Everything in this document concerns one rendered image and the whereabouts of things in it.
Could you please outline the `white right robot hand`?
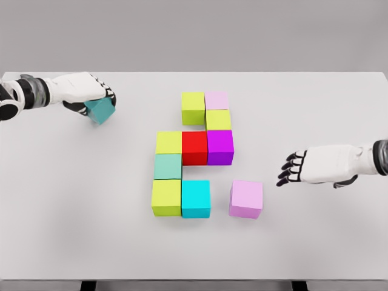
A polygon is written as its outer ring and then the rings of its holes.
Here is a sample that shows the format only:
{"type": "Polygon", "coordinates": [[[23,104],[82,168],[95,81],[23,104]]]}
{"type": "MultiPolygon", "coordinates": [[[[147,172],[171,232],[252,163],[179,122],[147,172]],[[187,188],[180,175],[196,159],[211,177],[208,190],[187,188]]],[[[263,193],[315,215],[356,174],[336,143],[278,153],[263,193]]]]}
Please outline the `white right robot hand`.
{"type": "Polygon", "coordinates": [[[364,149],[352,145],[325,145],[298,150],[286,158],[276,186],[288,183],[332,183],[338,189],[355,182],[363,166],[364,149]]]}

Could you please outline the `purple cube block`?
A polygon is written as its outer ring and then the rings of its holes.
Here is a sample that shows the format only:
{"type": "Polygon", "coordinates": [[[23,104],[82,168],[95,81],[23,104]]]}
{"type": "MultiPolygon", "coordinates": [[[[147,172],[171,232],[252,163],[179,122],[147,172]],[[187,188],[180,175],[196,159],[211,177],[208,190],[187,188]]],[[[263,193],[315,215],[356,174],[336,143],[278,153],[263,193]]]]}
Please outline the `purple cube block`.
{"type": "Polygon", "coordinates": [[[231,130],[208,130],[208,166],[230,166],[234,157],[233,133],[231,130]]]}

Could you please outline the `teal cube block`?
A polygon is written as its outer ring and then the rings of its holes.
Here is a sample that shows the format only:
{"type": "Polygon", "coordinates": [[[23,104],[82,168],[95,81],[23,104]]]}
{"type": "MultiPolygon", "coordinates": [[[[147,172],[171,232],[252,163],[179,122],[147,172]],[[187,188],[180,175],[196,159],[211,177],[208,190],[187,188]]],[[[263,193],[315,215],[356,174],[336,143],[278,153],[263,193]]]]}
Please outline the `teal cube block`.
{"type": "Polygon", "coordinates": [[[87,116],[99,125],[108,120],[116,111],[109,97],[86,101],[84,105],[87,109],[87,116]]]}

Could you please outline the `mint green cube block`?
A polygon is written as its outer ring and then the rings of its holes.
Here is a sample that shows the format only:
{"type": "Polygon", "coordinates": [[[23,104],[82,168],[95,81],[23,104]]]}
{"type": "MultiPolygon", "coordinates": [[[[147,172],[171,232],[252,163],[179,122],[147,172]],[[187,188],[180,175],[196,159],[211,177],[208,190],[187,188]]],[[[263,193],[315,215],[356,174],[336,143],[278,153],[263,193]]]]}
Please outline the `mint green cube block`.
{"type": "Polygon", "coordinates": [[[181,179],[181,154],[156,154],[154,164],[154,179],[181,179]]]}

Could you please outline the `yellow-green cube block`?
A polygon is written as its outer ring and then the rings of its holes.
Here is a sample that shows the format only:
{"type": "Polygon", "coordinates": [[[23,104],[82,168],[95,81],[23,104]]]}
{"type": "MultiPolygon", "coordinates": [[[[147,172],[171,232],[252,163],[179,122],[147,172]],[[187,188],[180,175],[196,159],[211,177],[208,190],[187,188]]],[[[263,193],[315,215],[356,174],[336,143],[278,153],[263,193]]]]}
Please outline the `yellow-green cube block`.
{"type": "Polygon", "coordinates": [[[181,154],[182,131],[160,131],[156,136],[156,154],[181,154]]]}
{"type": "Polygon", "coordinates": [[[204,92],[182,92],[181,116],[183,125],[204,125],[205,110],[204,92]]]}
{"type": "Polygon", "coordinates": [[[154,179],[151,207],[155,216],[181,216],[181,180],[154,179]]]}
{"type": "Polygon", "coordinates": [[[206,130],[231,130],[230,110],[207,110],[206,130]]]}

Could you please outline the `cyan cube block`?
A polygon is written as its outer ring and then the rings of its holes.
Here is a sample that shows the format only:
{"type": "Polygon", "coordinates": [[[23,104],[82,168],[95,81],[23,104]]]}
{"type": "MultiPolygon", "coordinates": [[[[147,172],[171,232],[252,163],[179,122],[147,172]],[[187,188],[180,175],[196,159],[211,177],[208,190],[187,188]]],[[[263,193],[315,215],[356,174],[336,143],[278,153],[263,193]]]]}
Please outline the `cyan cube block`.
{"type": "Polygon", "coordinates": [[[210,218],[211,195],[209,180],[183,180],[181,212],[183,218],[210,218]]]}

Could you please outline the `pale pink cube block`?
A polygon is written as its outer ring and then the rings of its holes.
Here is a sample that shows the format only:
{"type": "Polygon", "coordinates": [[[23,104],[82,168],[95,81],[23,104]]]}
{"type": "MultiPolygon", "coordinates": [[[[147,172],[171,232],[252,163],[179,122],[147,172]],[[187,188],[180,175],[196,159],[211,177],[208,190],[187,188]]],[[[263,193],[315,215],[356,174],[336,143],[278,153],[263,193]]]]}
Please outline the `pale pink cube block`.
{"type": "Polygon", "coordinates": [[[230,189],[229,215],[258,219],[263,210],[263,184],[261,182],[233,180],[230,189]]]}
{"type": "Polygon", "coordinates": [[[204,93],[206,110],[228,110],[229,100],[227,92],[209,91],[204,93]]]}

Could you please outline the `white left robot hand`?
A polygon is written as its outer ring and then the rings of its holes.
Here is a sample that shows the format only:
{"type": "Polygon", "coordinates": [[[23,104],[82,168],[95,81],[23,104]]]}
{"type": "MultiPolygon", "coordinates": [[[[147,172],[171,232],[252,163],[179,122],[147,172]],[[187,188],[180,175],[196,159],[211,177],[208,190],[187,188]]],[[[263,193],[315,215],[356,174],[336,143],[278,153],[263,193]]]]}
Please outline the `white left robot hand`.
{"type": "Polygon", "coordinates": [[[113,89],[97,76],[89,72],[78,72],[54,78],[51,103],[63,106],[80,115],[87,116],[88,101],[107,98],[116,107],[117,98],[113,89]]]}

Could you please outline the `red cube block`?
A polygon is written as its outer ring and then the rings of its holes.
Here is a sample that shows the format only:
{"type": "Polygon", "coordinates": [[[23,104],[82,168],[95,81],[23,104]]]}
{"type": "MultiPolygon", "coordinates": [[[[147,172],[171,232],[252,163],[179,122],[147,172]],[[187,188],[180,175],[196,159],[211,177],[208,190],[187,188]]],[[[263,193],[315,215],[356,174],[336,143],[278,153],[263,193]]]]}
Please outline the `red cube block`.
{"type": "Polygon", "coordinates": [[[206,131],[182,132],[183,166],[206,166],[208,156],[206,131]]]}

